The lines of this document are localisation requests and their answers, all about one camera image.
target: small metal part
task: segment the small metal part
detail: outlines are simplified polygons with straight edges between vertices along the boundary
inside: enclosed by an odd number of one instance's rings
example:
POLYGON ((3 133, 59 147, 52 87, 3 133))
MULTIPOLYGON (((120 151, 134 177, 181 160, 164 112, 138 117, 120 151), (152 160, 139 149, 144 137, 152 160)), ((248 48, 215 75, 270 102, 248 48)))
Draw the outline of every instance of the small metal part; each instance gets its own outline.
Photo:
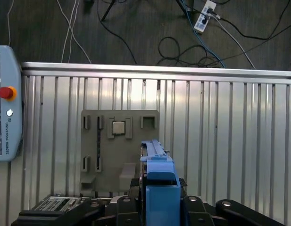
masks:
POLYGON ((192 201, 192 202, 195 202, 195 201, 197 200, 197 198, 194 197, 194 196, 191 196, 191 197, 189 197, 188 199, 189 199, 190 201, 192 201))
POLYGON ((93 207, 93 208, 98 207, 98 206, 99 206, 99 204, 97 202, 92 202, 92 204, 91 204, 91 207, 93 207))
POLYGON ((125 122, 124 121, 114 121, 112 125, 112 132, 116 135, 125 134, 125 122))
POLYGON ((9 109, 7 112, 6 112, 6 115, 8 117, 11 117, 13 115, 13 111, 11 109, 9 109))
POLYGON ((222 202, 222 204, 223 204, 224 206, 227 206, 227 207, 231 206, 231 203, 230 203, 230 202, 227 202, 227 201, 222 202))

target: corrugated metal panel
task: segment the corrugated metal panel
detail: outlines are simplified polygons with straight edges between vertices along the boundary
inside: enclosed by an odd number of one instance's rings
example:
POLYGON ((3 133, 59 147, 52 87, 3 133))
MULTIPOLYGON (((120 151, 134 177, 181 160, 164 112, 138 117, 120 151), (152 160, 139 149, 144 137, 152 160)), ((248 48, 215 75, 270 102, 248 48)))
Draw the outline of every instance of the corrugated metal panel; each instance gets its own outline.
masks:
POLYGON ((291 225, 291 73, 91 66, 26 64, 24 151, 0 163, 0 226, 48 194, 79 194, 83 109, 159 110, 188 194, 291 225))

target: black cable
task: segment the black cable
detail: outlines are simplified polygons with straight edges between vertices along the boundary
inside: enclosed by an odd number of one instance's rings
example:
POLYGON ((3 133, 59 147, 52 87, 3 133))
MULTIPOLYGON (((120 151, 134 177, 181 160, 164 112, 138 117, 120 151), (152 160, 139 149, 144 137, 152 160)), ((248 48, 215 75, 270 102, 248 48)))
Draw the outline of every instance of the black cable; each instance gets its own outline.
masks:
POLYGON ((286 27, 285 29, 281 30, 280 32, 278 32, 277 34, 275 34, 274 36, 272 36, 270 39, 268 39, 268 40, 266 40, 266 41, 264 41, 264 42, 258 44, 257 46, 254 46, 254 47, 252 47, 252 48, 248 49, 247 51, 242 52, 242 53, 240 53, 240 54, 237 54, 237 55, 234 55, 234 56, 230 56, 230 57, 227 57, 227 58, 221 59, 221 61, 223 61, 223 60, 228 60, 228 59, 231 59, 231 58, 234 58, 234 57, 238 57, 238 56, 240 56, 240 55, 243 55, 243 54, 245 54, 245 53, 248 53, 248 52, 254 50, 255 48, 260 47, 261 45, 263 45, 263 44, 265 44, 266 42, 270 41, 271 39, 275 38, 277 35, 283 33, 284 31, 288 30, 289 28, 291 28, 291 25, 289 25, 289 26, 286 27))
MULTIPOLYGON (((111 4, 112 2, 111 1, 105 1, 105 0, 101 0, 103 1, 104 3, 107 3, 107 4, 111 4)), ((116 3, 119 3, 119 4, 122 4, 122 3, 125 3, 127 0, 117 0, 116 3)))
POLYGON ((241 36, 243 36, 243 37, 245 37, 245 38, 257 39, 257 40, 268 40, 269 38, 272 37, 272 35, 274 34, 275 30, 278 28, 278 26, 279 26, 279 24, 280 24, 280 22, 281 22, 281 20, 282 20, 282 17, 283 17, 283 15, 284 15, 284 13, 285 13, 285 11, 286 11, 286 9, 287 9, 287 7, 288 7, 290 1, 291 1, 291 0, 288 0, 288 3, 287 3, 287 5, 286 5, 286 7, 284 8, 283 12, 281 13, 281 15, 280 15, 280 17, 279 17, 279 20, 278 20, 278 22, 277 22, 275 28, 273 29, 272 33, 271 33, 267 38, 261 38, 261 37, 256 37, 256 36, 245 35, 245 34, 243 34, 243 33, 242 33, 238 28, 237 28, 237 26, 235 26, 235 25, 234 25, 232 22, 230 22, 229 20, 226 20, 226 19, 224 19, 224 18, 221 18, 220 20, 229 23, 232 27, 234 27, 234 28, 238 31, 238 33, 241 34, 241 36))
POLYGON ((212 2, 214 2, 215 4, 221 6, 221 5, 225 5, 226 3, 230 2, 231 0, 227 0, 227 1, 224 1, 224 2, 216 2, 216 1, 213 1, 211 0, 212 2))
POLYGON ((214 62, 215 60, 217 60, 217 58, 213 57, 213 56, 208 56, 208 51, 199 44, 196 45, 192 45, 190 47, 188 47, 187 49, 185 49, 183 52, 181 52, 181 48, 180 48, 180 44, 177 41, 177 39, 173 38, 173 37, 164 37, 160 40, 159 45, 158 45, 158 52, 160 54, 160 56, 162 57, 157 63, 156 65, 159 65, 160 63, 162 63, 165 60, 170 60, 170 61, 175 61, 175 64, 173 66, 176 66, 178 64, 180 64, 181 66, 197 66, 197 67, 208 67, 208 66, 217 66, 218 65, 218 61, 214 62), (161 51, 161 44, 166 41, 166 40, 172 40, 177 48, 177 55, 175 56, 165 56, 162 51, 161 51), (198 62, 195 63, 191 63, 191 62, 187 62, 184 60, 181 60, 180 57, 182 55, 184 55, 186 52, 194 49, 194 48, 200 48, 204 51, 205 56, 202 57, 198 62))
POLYGON ((100 24, 104 27, 105 30, 107 30, 110 34, 115 35, 117 38, 119 38, 119 39, 120 39, 120 40, 121 40, 121 41, 126 45, 126 47, 128 48, 128 50, 129 50, 130 53, 131 53, 131 56, 132 56, 132 58, 133 58, 135 64, 137 65, 137 61, 136 61, 136 59, 135 59, 135 57, 134 57, 134 54, 133 54, 133 52, 131 51, 131 48, 130 48, 130 47, 128 46, 128 44, 126 43, 126 41, 125 41, 121 36, 115 34, 115 33, 112 32, 111 30, 109 30, 109 29, 108 29, 108 28, 103 24, 103 22, 101 21, 100 16, 99 16, 99 1, 97 1, 97 17, 98 17, 98 20, 99 20, 100 24))

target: slot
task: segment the slot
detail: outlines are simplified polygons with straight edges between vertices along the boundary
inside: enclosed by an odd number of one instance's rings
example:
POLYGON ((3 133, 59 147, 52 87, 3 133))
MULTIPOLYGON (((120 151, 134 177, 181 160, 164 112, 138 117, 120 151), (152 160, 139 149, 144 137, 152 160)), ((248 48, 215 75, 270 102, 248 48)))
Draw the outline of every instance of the slot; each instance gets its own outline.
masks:
POLYGON ((90 116, 89 115, 83 117, 83 128, 86 130, 90 129, 90 116))

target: bolt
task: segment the bolt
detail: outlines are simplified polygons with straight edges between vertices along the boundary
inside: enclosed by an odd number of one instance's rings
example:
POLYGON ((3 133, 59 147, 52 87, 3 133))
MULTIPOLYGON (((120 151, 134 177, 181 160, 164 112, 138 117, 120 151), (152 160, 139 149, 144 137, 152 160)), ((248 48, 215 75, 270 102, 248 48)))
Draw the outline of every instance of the bolt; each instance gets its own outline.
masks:
POLYGON ((197 198, 196 197, 194 197, 194 196, 191 196, 191 197, 189 197, 188 198, 190 201, 192 201, 192 202, 194 202, 194 201, 196 201, 197 200, 197 198))
POLYGON ((222 202, 222 204, 223 204, 224 206, 227 206, 227 207, 231 206, 231 203, 230 203, 230 202, 227 202, 227 201, 222 202))

